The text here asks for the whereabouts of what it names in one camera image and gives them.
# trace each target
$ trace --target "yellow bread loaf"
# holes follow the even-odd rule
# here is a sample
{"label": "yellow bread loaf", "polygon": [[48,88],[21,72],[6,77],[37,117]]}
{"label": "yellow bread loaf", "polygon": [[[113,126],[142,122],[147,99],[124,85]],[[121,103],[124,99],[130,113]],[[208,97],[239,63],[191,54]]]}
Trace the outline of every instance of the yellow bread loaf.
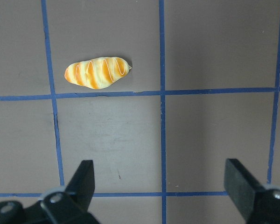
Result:
{"label": "yellow bread loaf", "polygon": [[126,76],[132,67],[120,57],[99,57],[71,64],[65,79],[91,89],[103,89]]}

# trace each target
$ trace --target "blue grid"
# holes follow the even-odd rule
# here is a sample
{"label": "blue grid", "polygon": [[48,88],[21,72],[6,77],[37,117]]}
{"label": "blue grid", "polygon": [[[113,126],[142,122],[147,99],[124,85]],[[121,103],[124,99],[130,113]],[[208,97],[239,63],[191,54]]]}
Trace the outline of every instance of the blue grid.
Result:
{"label": "blue grid", "polygon": [[[166,190],[166,96],[167,95],[193,95],[193,94],[224,94],[224,93],[248,93],[248,92],[273,92],[273,115],[271,126],[271,140],[267,171],[267,183],[272,181],[272,165],[274,157],[275,132],[278,115],[278,101],[280,93],[280,27],[278,40],[278,54],[276,63],[275,87],[267,88],[224,88],[224,89],[202,89],[202,90],[172,90],[165,89],[165,21],[164,21],[164,0],[159,0],[159,18],[160,18],[160,66],[161,66],[161,88],[160,91],[143,91],[143,92],[91,92],[91,93],[61,93],[56,94],[54,88],[54,77],[51,61],[51,49],[49,40],[49,25],[47,18],[46,0],[42,0],[42,18],[45,33],[45,47],[47,55],[47,66],[49,74],[50,94],[31,95],[31,96],[0,96],[0,101],[20,101],[20,100],[42,100],[51,99],[54,128],[56,137],[56,155],[58,162],[60,184],[64,185],[62,154],[60,147],[58,120],[57,120],[57,103],[58,98],[85,98],[85,97],[129,97],[129,96],[160,96],[161,97],[161,192],[147,193],[95,193],[94,197],[139,197],[139,196],[159,196],[162,197],[162,223],[166,224],[166,198],[167,196],[226,196],[226,191],[211,192],[167,192]],[[0,197],[39,197],[40,193],[0,193]]]}

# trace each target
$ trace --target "vertical blue line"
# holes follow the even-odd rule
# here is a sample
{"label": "vertical blue line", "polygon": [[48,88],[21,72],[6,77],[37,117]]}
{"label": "vertical blue line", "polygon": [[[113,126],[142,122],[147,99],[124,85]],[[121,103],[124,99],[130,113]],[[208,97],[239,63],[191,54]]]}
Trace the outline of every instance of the vertical blue line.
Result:
{"label": "vertical blue line", "polygon": [[159,0],[160,69],[161,69],[161,171],[162,171],[162,224],[167,222],[166,190],[166,93],[165,93],[165,18],[164,0]]}
{"label": "vertical blue line", "polygon": [[277,124],[277,115],[278,115],[279,92],[280,92],[280,26],[279,26],[275,87],[277,91],[274,93],[270,153],[269,153],[269,162],[268,162],[268,169],[267,169],[267,183],[272,182],[272,167],[273,167],[273,160],[274,160],[274,145],[275,145],[276,124]]}
{"label": "vertical blue line", "polygon": [[64,185],[63,165],[62,165],[61,148],[60,148],[58,119],[57,119],[57,102],[56,102],[56,93],[54,87],[46,0],[42,0],[42,22],[43,22],[43,31],[45,33],[48,74],[49,74],[49,83],[50,83],[50,91],[51,91],[51,99],[52,99],[52,107],[53,107],[53,116],[54,116],[54,129],[55,129],[55,138],[56,138],[56,154],[57,154],[57,162],[58,162],[59,179],[60,179],[60,185]]}

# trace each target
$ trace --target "toy bread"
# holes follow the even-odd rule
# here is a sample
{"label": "toy bread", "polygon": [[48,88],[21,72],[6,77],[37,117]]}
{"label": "toy bread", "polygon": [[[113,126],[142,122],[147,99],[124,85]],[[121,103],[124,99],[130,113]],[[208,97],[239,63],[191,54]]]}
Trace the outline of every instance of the toy bread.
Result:
{"label": "toy bread", "polygon": [[99,57],[71,64],[65,79],[91,89],[103,89],[126,76],[132,67],[120,57]]}

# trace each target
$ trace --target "metal bolt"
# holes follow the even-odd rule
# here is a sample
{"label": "metal bolt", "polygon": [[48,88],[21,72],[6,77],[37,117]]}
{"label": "metal bolt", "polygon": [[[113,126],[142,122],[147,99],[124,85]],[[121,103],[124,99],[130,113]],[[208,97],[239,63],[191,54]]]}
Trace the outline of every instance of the metal bolt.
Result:
{"label": "metal bolt", "polygon": [[280,191],[279,190],[274,190],[273,195],[274,195],[274,198],[280,199]]}
{"label": "metal bolt", "polygon": [[11,211],[14,208],[15,204],[12,202],[8,202],[6,205],[4,205],[1,209],[0,212],[2,214],[7,213],[9,211]]}
{"label": "metal bolt", "polygon": [[61,200],[62,198],[62,194],[61,193],[57,193],[55,195],[53,195],[51,198],[50,198],[50,202],[51,203],[57,203]]}

